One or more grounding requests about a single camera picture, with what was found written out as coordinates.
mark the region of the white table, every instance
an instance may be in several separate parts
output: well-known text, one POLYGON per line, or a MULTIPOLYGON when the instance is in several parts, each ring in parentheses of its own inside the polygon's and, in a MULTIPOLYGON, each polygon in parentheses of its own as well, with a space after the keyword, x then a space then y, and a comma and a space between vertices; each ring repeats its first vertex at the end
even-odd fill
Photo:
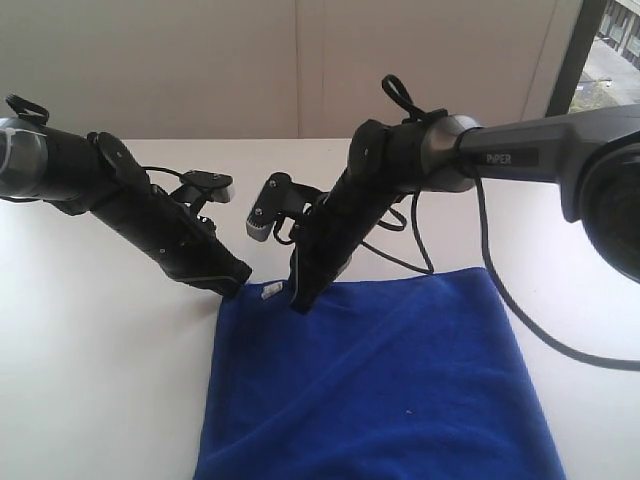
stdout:
MULTIPOLYGON (((236 198, 205 213, 260 282, 286 277, 289 256, 245 234, 263 182, 285 171, 328 189, 348 142, 128 145, 142 164, 233 175, 236 198)), ((579 224, 563 221, 557 188, 490 181, 487 190, 495 262, 521 306, 577 348, 639 358, 640 286, 600 259, 579 224)), ((439 271, 481 264, 474 192, 425 194, 419 218, 439 271)), ((378 229, 370 241, 420 260, 408 231, 378 229)), ((342 279, 409 275, 360 249, 342 279)), ((219 297, 171 282, 91 215, 44 204, 0 202, 0 279, 0 478, 191 478, 219 297)), ((640 374, 578 364, 512 324, 569 478, 637 478, 640 374)))

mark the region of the white wall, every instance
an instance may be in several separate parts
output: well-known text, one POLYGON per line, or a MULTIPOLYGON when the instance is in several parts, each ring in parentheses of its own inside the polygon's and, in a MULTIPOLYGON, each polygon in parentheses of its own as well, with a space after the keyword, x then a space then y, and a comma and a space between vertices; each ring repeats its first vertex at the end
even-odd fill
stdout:
MULTIPOLYGON (((6 2, 0 93, 125 138, 348 137, 425 108, 544 114, 580 0, 6 2)), ((8 109, 1 110, 7 114, 8 109)))

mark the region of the blue microfiber cloth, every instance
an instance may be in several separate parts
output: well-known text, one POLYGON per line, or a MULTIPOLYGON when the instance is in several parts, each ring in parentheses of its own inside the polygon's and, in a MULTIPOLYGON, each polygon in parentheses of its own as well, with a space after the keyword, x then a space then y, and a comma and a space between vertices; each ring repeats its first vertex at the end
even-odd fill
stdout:
POLYGON ((218 318, 197 480, 565 478, 484 269, 263 286, 218 318))

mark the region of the building exterior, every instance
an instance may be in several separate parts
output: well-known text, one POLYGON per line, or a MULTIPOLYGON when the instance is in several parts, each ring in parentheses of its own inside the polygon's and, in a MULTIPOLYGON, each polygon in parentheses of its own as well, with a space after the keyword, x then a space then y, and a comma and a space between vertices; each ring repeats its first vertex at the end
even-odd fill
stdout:
POLYGON ((609 0, 597 36, 640 70, 640 1, 609 0))

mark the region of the white tabletop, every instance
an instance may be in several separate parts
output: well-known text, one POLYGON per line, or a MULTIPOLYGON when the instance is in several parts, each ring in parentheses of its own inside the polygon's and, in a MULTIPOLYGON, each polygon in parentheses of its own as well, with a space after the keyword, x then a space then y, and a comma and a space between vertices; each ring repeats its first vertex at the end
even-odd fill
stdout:
MULTIPOLYGON (((346 140, 130 141, 141 164, 234 177, 209 205, 221 240, 254 269, 288 275, 290 247, 252 241, 244 220, 275 171, 329 189, 346 140)), ((167 188, 171 177, 154 174, 167 188)), ((492 251, 520 305, 591 353, 640 358, 640 286, 561 216, 557 187, 488 181, 492 251)), ((407 212, 408 205, 402 205, 407 212)), ((438 271, 480 265, 475 193, 424 194, 420 225, 438 271)), ((411 234, 377 229, 384 250, 419 262, 411 234)), ((343 280, 412 275, 360 249, 343 280)), ((0 202, 0 478, 187 479, 198 453, 220 298, 168 280, 91 215, 0 202)), ((635 479, 640 374, 578 364, 512 316, 569 478, 635 479)))

